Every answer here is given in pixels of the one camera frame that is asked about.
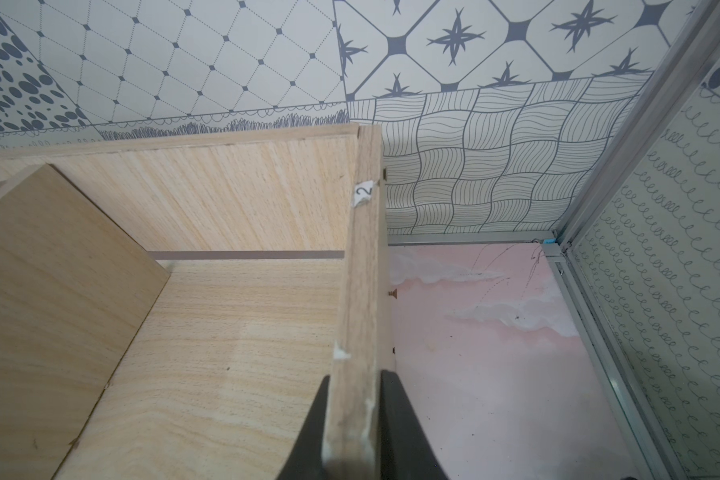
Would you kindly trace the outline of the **light wooden bookshelf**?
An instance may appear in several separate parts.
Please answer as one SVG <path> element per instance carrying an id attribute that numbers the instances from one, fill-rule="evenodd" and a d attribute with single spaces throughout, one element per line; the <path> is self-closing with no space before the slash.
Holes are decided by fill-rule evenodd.
<path id="1" fill-rule="evenodd" d="M 273 479 L 326 375 L 378 478 L 385 180 L 354 124 L 0 153 L 0 479 Z"/>

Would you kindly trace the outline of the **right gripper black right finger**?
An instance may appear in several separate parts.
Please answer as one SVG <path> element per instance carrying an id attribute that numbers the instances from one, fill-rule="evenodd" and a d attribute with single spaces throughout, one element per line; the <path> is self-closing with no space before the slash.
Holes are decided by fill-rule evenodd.
<path id="1" fill-rule="evenodd" d="M 380 475 L 382 479 L 447 479 L 399 375 L 381 371 Z"/>

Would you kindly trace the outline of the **white number sticker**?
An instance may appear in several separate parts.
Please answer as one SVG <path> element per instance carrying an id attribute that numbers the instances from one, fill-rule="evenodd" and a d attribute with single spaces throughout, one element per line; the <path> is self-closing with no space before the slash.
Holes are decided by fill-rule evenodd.
<path id="1" fill-rule="evenodd" d="M 357 208 L 359 205 L 370 202 L 373 198 L 375 185 L 374 180 L 366 180 L 355 184 L 353 187 L 352 207 Z"/>

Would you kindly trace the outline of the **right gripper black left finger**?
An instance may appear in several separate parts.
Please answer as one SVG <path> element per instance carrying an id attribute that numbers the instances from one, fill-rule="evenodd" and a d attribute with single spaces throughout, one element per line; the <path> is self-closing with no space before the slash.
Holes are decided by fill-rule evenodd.
<path id="1" fill-rule="evenodd" d="M 328 473 L 322 464 L 322 440 L 330 376 L 326 375 L 302 424 L 277 480 L 325 480 Z"/>

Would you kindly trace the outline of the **floral pink table mat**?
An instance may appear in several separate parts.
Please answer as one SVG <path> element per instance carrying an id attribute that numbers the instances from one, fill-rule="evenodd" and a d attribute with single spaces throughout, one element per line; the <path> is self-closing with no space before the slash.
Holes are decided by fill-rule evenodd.
<path id="1" fill-rule="evenodd" d="M 389 251 L 397 371 L 452 479 L 627 479 L 628 450 L 539 245 Z"/>

